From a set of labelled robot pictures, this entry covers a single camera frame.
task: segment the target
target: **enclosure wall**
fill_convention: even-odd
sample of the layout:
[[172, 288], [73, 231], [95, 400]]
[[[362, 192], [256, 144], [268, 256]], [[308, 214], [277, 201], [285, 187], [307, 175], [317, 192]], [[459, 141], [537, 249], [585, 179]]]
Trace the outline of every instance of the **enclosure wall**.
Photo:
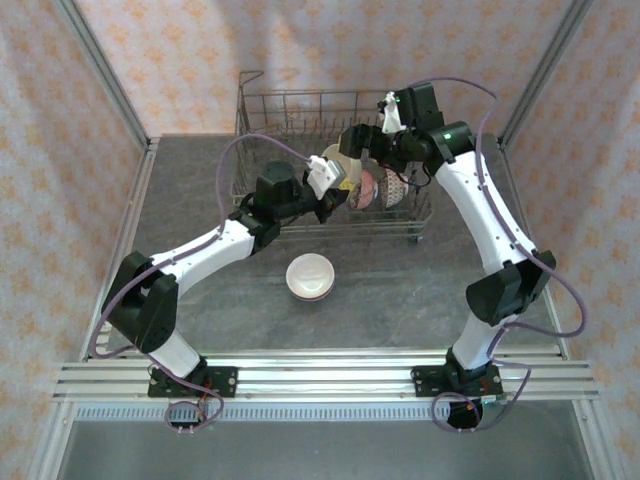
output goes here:
[[[483, 81], [500, 131], [569, 0], [78, 0], [151, 136], [233, 132], [241, 70], [263, 88], [402, 88], [429, 75]], [[438, 85], [449, 121], [489, 105]]]
[[[617, 443], [640, 462], [640, 8], [595, 2], [509, 150], [535, 239], [585, 296], [586, 333], [571, 341], [594, 360], [618, 420]], [[566, 329], [579, 312], [553, 296]]]
[[0, 478], [27, 475], [140, 150], [50, 0], [0, 3]]

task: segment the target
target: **wire dish rack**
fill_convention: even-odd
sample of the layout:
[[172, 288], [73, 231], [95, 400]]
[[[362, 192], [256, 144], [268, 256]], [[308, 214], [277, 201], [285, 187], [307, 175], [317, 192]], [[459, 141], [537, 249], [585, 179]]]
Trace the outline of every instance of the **wire dish rack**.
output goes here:
[[[329, 145], [338, 143], [340, 133], [351, 125], [379, 125], [377, 102], [388, 90], [254, 90], [262, 71], [240, 73], [236, 133], [262, 133], [272, 136], [304, 155], [321, 155]], [[378, 181], [384, 169], [363, 154], [362, 168]], [[285, 160], [296, 168], [299, 178], [305, 165], [278, 147], [258, 140], [241, 142], [236, 147], [232, 197], [238, 206], [255, 189], [258, 175], [267, 162]], [[427, 178], [411, 170], [409, 181], [423, 185]], [[380, 198], [363, 210], [345, 203], [326, 224], [314, 215], [304, 215], [282, 229], [282, 240], [334, 239], [353, 237], [409, 237], [422, 239], [421, 232], [432, 215], [426, 187], [409, 187], [409, 193], [397, 205], [384, 208]]]

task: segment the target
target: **purple cable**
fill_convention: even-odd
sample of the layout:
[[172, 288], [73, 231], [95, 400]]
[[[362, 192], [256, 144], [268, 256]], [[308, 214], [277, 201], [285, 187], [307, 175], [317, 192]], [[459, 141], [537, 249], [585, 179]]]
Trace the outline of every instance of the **purple cable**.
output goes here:
[[[226, 166], [228, 160], [229, 160], [229, 155], [231, 153], [231, 149], [238, 143], [243, 142], [245, 140], [263, 140], [269, 143], [272, 143], [273, 145], [282, 148], [283, 150], [285, 150], [287, 153], [303, 160], [306, 163], [309, 163], [309, 158], [305, 157], [304, 155], [296, 152], [295, 150], [293, 150], [292, 148], [288, 147], [287, 145], [279, 142], [278, 140], [268, 137], [266, 135], [261, 135], [258, 133], [249, 133], [246, 135], [242, 135], [241, 137], [235, 138], [233, 139], [233, 141], [231, 141], [229, 143], [229, 145], [227, 145], [227, 147], [224, 149], [224, 151], [222, 152], [222, 155], [220, 156], [220, 163], [218, 164], [218, 168], [216, 170], [216, 199], [218, 201], [218, 211], [220, 213], [220, 226], [218, 227], [217, 231], [218, 232], [223, 232], [224, 233], [224, 227], [225, 227], [225, 223], [226, 223], [226, 219], [227, 219], [227, 210], [224, 206], [224, 201], [222, 198], [222, 174], [224, 173], [224, 167]], [[111, 299], [111, 301], [107, 304], [107, 307], [104, 309], [104, 312], [102, 312], [102, 315], [100, 316], [100, 318], [98, 319], [98, 321], [96, 322], [96, 326], [93, 329], [93, 332], [91, 333], [91, 337], [89, 338], [89, 352], [91, 353], [91, 356], [94, 358], [98, 358], [98, 359], [107, 359], [107, 358], [112, 358], [115, 357], [116, 355], [121, 354], [122, 352], [128, 351], [128, 350], [132, 350], [134, 349], [134, 347], [132, 345], [130, 346], [126, 346], [126, 347], [122, 347], [119, 348], [117, 350], [114, 350], [113, 352], [109, 352], [107, 354], [101, 354], [98, 353], [97, 349], [96, 349], [96, 343], [98, 340], [98, 335], [100, 335], [100, 331], [102, 330], [102, 327], [104, 326], [105, 322], [107, 321], [107, 319], [109, 318], [109, 316], [111, 315], [111, 313], [113, 312], [113, 310], [116, 308], [116, 306], [124, 299], [124, 297], [134, 288], [136, 287], [138, 284], [140, 284], [145, 278], [149, 277], [150, 275], [152, 275], [153, 273], [157, 272], [158, 270], [161, 270], [162, 268], [171, 265], [172, 263], [175, 263], [179, 260], [182, 260], [190, 255], [193, 255], [194, 253], [197, 253], [207, 247], [209, 247], [210, 245], [212, 245], [216, 240], [218, 240], [220, 238], [219, 233], [214, 233], [211, 238], [209, 238], [207, 241], [203, 242], [202, 244], [193, 247], [179, 255], [176, 255], [173, 258], [167, 259], [163, 262], [160, 262], [157, 265], [153, 265], [151, 268], [145, 270], [144, 272], [142, 272], [140, 275], [138, 275], [137, 277], [133, 278], [129, 283], [127, 283], [124, 287], [122, 287], [122, 289]], [[198, 390], [200, 392], [203, 392], [207, 395], [210, 395], [212, 397], [214, 397], [216, 400], [218, 400], [218, 402], [220, 402], [220, 406], [218, 407], [218, 409], [216, 410], [216, 412], [211, 416], [208, 417], [206, 416], [206, 412], [203, 408], [201, 408], [198, 404], [194, 404], [188, 401], [181, 401], [181, 402], [176, 402], [176, 403], [172, 403], [171, 405], [169, 405], [169, 407], [167, 408], [167, 411], [165, 412], [164, 415], [164, 420], [165, 423], [167, 424], [167, 426], [173, 430], [178, 431], [179, 433], [182, 432], [182, 427], [176, 428], [171, 424], [171, 421], [169, 419], [171, 411], [173, 409], [175, 409], [177, 406], [179, 405], [190, 405], [194, 408], [196, 408], [196, 410], [198, 410], [198, 412], [203, 416], [204, 420], [198, 424], [196, 427], [191, 427], [189, 430], [191, 433], [195, 433], [197, 430], [200, 430], [201, 428], [206, 427], [207, 425], [209, 425], [211, 422], [213, 422], [217, 417], [220, 416], [220, 414], [222, 413], [222, 410], [224, 408], [224, 400], [222, 399], [222, 397], [215, 391], [203, 387], [201, 385], [197, 385], [195, 383], [191, 383], [188, 382], [187, 380], [178, 377], [177, 375], [175, 375], [173, 372], [171, 372], [171, 370], [169, 370], [167, 367], [165, 367], [164, 365], [162, 365], [160, 362], [158, 362], [155, 358], [153, 358], [151, 355], [145, 354], [145, 356], [151, 360], [151, 362], [153, 362], [155, 365], [158, 366], [158, 368], [160, 368], [160, 370], [162, 370], [169, 378], [171, 378], [172, 380], [174, 380], [175, 382], [193, 389], [193, 390]]]
[[[524, 388], [527, 385], [527, 382], [529, 381], [529, 378], [531, 377], [531, 367], [529, 367], [528, 365], [524, 365], [524, 364], [521, 364], [521, 363], [514, 363], [514, 362], [504, 362], [504, 361], [501, 361], [501, 360], [495, 360], [493, 358], [493, 356], [492, 356], [493, 355], [493, 350], [495, 349], [495, 347], [498, 345], [498, 343], [502, 339], [502, 336], [504, 335], [506, 329], [511, 328], [511, 327], [519, 327], [519, 328], [525, 328], [527, 330], [532, 330], [534, 332], [542, 333], [542, 334], [548, 335], [550, 337], [555, 337], [555, 338], [573, 338], [573, 337], [576, 337], [576, 336], [580, 335], [584, 331], [584, 329], [587, 327], [587, 323], [588, 323], [588, 320], [589, 320], [589, 313], [588, 313], [587, 306], [586, 306], [582, 296], [573, 287], [573, 285], [571, 285], [569, 283], [569, 281], [564, 278], [563, 275], [561, 275], [560, 273], [556, 272], [554, 269], [550, 268], [549, 266], [545, 265], [540, 260], [538, 260], [536, 257], [534, 257], [531, 254], [531, 252], [527, 251], [527, 249], [524, 248], [520, 244], [520, 242], [518, 242], [518, 239], [517, 239], [516, 235], [511, 231], [511, 228], [509, 228], [509, 225], [507, 224], [507, 221], [504, 219], [504, 217], [500, 213], [500, 210], [498, 209], [498, 206], [496, 205], [493, 197], [491, 196], [491, 193], [489, 192], [489, 187], [485, 183], [484, 169], [482, 168], [482, 134], [484, 132], [484, 128], [485, 128], [485, 126], [487, 124], [487, 121], [489, 120], [489, 117], [493, 114], [493, 111], [495, 110], [495, 107], [496, 107], [496, 105], [498, 103], [498, 96], [493, 91], [489, 90], [487, 87], [485, 87], [485, 86], [483, 86], [483, 85], [481, 85], [481, 84], [479, 84], [477, 82], [474, 82], [474, 81], [471, 81], [471, 80], [466, 80], [464, 78], [453, 77], [453, 76], [438, 76], [438, 77], [426, 78], [424, 80], [420, 80], [419, 82], [412, 83], [410, 86], [411, 87], [416, 87], [416, 86], [422, 85], [422, 84], [427, 83], [427, 82], [435, 82], [435, 81], [441, 81], [441, 80], [448, 80], [448, 81], [453, 81], [453, 82], [465, 83], [465, 84], [471, 85], [472, 87], [475, 87], [475, 88], [477, 88], [479, 90], [482, 90], [483, 92], [485, 92], [488, 95], [490, 95], [491, 97], [493, 97], [493, 100], [494, 100], [493, 105], [491, 106], [491, 108], [489, 108], [489, 110], [487, 110], [487, 113], [484, 115], [484, 117], [482, 117], [482, 120], [480, 121], [480, 125], [478, 126], [477, 135], [476, 135], [476, 148], [475, 148], [476, 170], [478, 172], [478, 178], [480, 179], [479, 180], [480, 188], [482, 189], [482, 192], [484, 193], [484, 196], [487, 199], [487, 203], [489, 204], [489, 207], [491, 208], [491, 211], [493, 212], [496, 220], [498, 220], [498, 223], [500, 223], [500, 226], [504, 230], [505, 234], [507, 235], [507, 237], [509, 238], [511, 243], [518, 249], [518, 251], [520, 253], [522, 253], [534, 265], [536, 265], [538, 268], [540, 268], [543, 272], [549, 274], [549, 276], [555, 278], [558, 282], [560, 282], [560, 284], [563, 287], [565, 287], [569, 291], [571, 296], [575, 299], [576, 303], [578, 304], [578, 307], [580, 308], [580, 313], [582, 315], [582, 318], [581, 318], [581, 321], [580, 321], [580, 325], [578, 326], [578, 328], [576, 328], [575, 330], [573, 330], [571, 332], [556, 332], [554, 330], [549, 330], [549, 329], [546, 329], [546, 328], [537, 327], [535, 325], [529, 325], [528, 323], [518, 322], [518, 321], [509, 322], [508, 324], [505, 324], [502, 328], [500, 328], [500, 330], [498, 330], [498, 332], [496, 333], [495, 337], [491, 341], [491, 344], [489, 345], [489, 348], [487, 349], [487, 357], [490, 358], [492, 361], [495, 361], [496, 363], [498, 363], [500, 365], [503, 365], [503, 366], [506, 366], [506, 367], [526, 368], [527, 369], [527, 373], [524, 376], [524, 378], [522, 379], [522, 383], [520, 384], [520, 387], [518, 388], [516, 393], [513, 395], [513, 398], [511, 399], [511, 401], [502, 410], [502, 412], [500, 412], [500, 414], [496, 418], [494, 418], [491, 422], [489, 422], [487, 425], [483, 425], [482, 427], [476, 427], [476, 428], [467, 429], [467, 430], [455, 429], [455, 428], [451, 427], [450, 425], [448, 425], [446, 423], [443, 423], [440, 420], [438, 420], [436, 418], [436, 415], [435, 415], [436, 403], [439, 400], [441, 400], [442, 398], [444, 398], [444, 397], [452, 396], [453, 392], [441, 393], [440, 395], [438, 395], [437, 397], [435, 397], [433, 399], [433, 402], [431, 403], [431, 418], [433, 418], [434, 423], [438, 427], [440, 427], [443, 430], [446, 430], [448, 432], [453, 432], [453, 433], [473, 433], [473, 432], [477, 432], [477, 431], [487, 430], [487, 429], [489, 429], [491, 427], [494, 427], [498, 423], [500, 423], [505, 418], [505, 416], [511, 411], [511, 409], [515, 405], [515, 402], [518, 400], [518, 398], [520, 397], [520, 395], [524, 391]], [[457, 394], [455, 396], [457, 396], [459, 398], [464, 398], [465, 402], [467, 402], [470, 405], [474, 405], [473, 402], [471, 401], [471, 399], [466, 397], [465, 395]]]

